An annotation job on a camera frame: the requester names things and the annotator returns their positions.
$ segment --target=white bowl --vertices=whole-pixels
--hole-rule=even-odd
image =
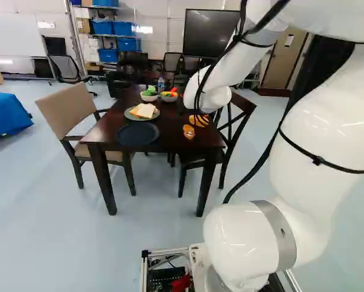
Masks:
[[[157,94],[155,96],[143,96],[143,91],[140,92],[141,99],[145,102],[154,102],[157,100]]]
[[[177,100],[177,97],[178,97],[179,95],[177,95],[177,96],[163,96],[162,95],[162,100],[164,101],[164,102],[174,102],[174,101],[176,101]]]

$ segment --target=beige cushioned chair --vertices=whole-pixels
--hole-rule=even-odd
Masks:
[[[83,177],[81,166],[86,161],[91,161],[91,156],[87,145],[77,143],[75,146],[72,146],[70,143],[70,141],[79,141],[83,136],[67,136],[67,134],[91,114],[94,115],[96,120],[99,120],[99,114],[106,112],[107,109],[97,110],[92,96],[87,91],[86,85],[83,82],[36,100],[36,105],[67,151],[72,166],[74,167],[79,189],[82,189]],[[123,161],[122,152],[106,151],[105,154],[109,164],[124,167],[131,194],[133,196],[136,195],[130,161],[133,153],[125,156],[130,158],[127,159],[129,161]]]

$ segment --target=blue storage bin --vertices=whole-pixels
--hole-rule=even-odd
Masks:
[[[111,21],[94,19],[91,21],[91,23],[92,23],[92,28],[94,29],[94,33],[96,35],[112,35],[113,34]]]
[[[102,62],[116,63],[118,61],[117,50],[115,49],[98,49],[98,54]]]
[[[118,50],[122,52],[141,52],[141,39],[118,38]]]
[[[136,24],[128,23],[124,21],[113,21],[114,34],[135,36],[136,35]]]
[[[92,0],[92,5],[118,7],[118,0]]]

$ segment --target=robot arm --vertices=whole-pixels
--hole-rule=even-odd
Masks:
[[[252,12],[268,2],[250,0],[248,17],[253,21]],[[364,42],[364,2],[291,0],[274,20],[266,30],[284,30],[288,24]],[[211,111],[225,105],[228,96],[221,87],[242,80],[266,50],[237,44],[209,76],[201,108]],[[197,79],[190,83],[184,102],[193,107]],[[356,45],[330,79],[291,109],[280,130],[270,153],[276,198],[223,205],[204,223],[207,253],[231,291],[258,291],[270,273],[304,265],[325,250],[337,206],[364,174],[364,44]]]
[[[242,32],[255,26],[271,6],[271,0],[249,0]],[[221,58],[205,83],[200,109],[210,113],[228,104],[232,97],[228,86],[242,82],[286,28],[286,23],[280,18],[275,18],[258,33],[247,35],[243,39],[244,42],[236,44]],[[198,86],[207,70],[208,66],[195,73],[188,82],[184,93],[184,104],[187,108],[194,108]]]

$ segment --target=green vegetable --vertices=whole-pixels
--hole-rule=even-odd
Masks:
[[[156,92],[156,87],[153,85],[149,85],[147,90],[149,90],[151,92]]]
[[[149,91],[149,90],[146,90],[146,91],[143,91],[143,92],[142,92],[142,95],[143,95],[143,96],[152,96],[152,92],[151,92],[151,91]]]

